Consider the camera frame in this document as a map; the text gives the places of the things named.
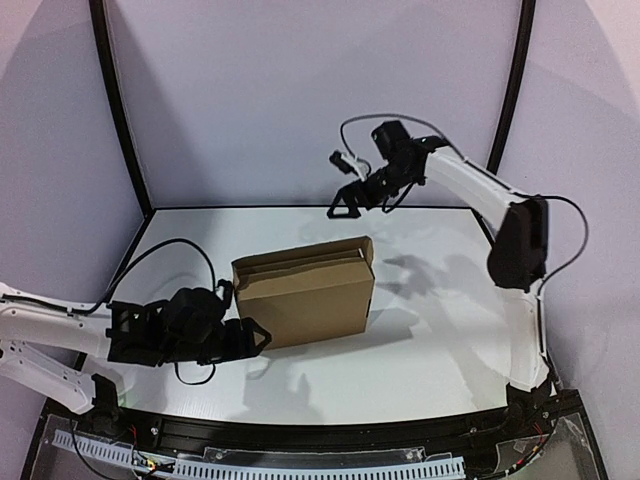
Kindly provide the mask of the brown cardboard box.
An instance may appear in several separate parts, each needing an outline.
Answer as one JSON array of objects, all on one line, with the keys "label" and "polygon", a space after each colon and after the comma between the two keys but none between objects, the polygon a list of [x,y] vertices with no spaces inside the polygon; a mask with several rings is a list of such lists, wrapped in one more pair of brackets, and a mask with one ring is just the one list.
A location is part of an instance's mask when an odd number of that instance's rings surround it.
[{"label": "brown cardboard box", "polygon": [[375,286],[373,260],[368,236],[236,259],[239,316],[271,334],[271,350],[361,334]]}]

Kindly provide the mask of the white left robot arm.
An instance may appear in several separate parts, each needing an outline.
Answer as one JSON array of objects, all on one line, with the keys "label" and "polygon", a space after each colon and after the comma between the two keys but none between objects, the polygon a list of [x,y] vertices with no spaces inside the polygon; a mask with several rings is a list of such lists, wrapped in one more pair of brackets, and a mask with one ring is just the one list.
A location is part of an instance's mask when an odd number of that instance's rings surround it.
[{"label": "white left robot arm", "polygon": [[146,305],[112,301],[56,305],[1,287],[1,374],[76,414],[117,404],[113,382],[72,371],[39,346],[84,353],[117,364],[200,366],[254,358],[272,335],[250,317],[227,319],[233,287],[181,288]]}]

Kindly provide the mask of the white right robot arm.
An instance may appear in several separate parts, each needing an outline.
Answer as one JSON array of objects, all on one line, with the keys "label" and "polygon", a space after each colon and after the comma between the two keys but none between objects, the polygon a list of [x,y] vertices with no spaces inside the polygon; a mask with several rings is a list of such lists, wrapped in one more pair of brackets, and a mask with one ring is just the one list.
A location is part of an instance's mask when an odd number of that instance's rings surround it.
[{"label": "white right robot arm", "polygon": [[548,202],[524,194],[465,157],[440,131],[414,138],[400,114],[379,115],[381,125],[371,138],[385,160],[372,169],[350,147],[334,151],[329,161],[356,180],[340,188],[327,216],[357,219],[362,210],[394,211],[411,189],[435,182],[455,194],[494,230],[487,269],[494,285],[524,294],[546,279]]}]

